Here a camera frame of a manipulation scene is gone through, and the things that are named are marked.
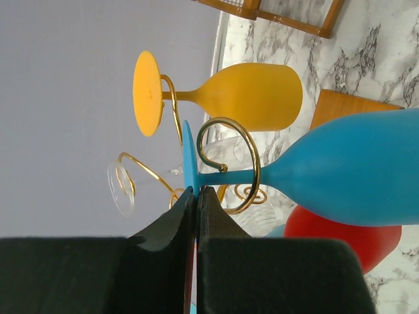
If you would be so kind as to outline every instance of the wooden frame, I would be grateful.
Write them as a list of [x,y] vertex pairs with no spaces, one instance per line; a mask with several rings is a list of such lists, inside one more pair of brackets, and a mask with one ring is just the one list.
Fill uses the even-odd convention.
[[321,27],[313,26],[307,23],[293,20],[285,16],[265,12],[259,10],[261,0],[244,0],[242,5],[234,5],[226,3],[222,0],[193,0],[194,2],[202,3],[229,14],[247,18],[248,20],[256,20],[256,18],[264,18],[273,22],[281,23],[283,25],[305,31],[306,33],[323,38],[331,38],[333,36],[333,28],[338,19],[339,13],[342,10],[344,0],[333,0],[329,12]]

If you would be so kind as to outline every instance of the gray wall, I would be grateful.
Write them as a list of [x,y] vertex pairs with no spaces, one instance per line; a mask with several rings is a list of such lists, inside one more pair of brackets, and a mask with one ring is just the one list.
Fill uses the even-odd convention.
[[[128,236],[166,210],[169,194],[152,182],[124,218],[107,164],[121,151],[157,171],[181,163],[169,108],[153,138],[137,128],[135,62],[150,50],[178,90],[196,88],[210,75],[217,23],[190,0],[2,1],[0,237]],[[180,105],[196,135],[203,112]]]

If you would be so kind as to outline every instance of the wine glass base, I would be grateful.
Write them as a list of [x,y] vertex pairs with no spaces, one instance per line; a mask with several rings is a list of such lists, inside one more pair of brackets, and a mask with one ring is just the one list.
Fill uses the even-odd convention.
[[191,186],[195,198],[198,198],[200,192],[198,164],[191,128],[187,121],[183,122],[183,177],[185,188]]
[[139,129],[145,136],[152,136],[162,120],[163,87],[157,61],[148,51],[137,59],[132,95]]

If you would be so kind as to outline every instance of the yellow wine glass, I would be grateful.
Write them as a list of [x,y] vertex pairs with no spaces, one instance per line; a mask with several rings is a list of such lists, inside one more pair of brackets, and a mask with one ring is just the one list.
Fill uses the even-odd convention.
[[[169,92],[163,92],[162,80],[168,83]],[[302,105],[301,80],[286,65],[241,63],[221,70],[196,90],[177,92],[148,51],[138,57],[132,93],[136,120],[146,136],[152,136],[160,124],[164,99],[172,100],[178,134],[177,100],[196,103],[212,117],[233,119],[247,131],[285,129]]]

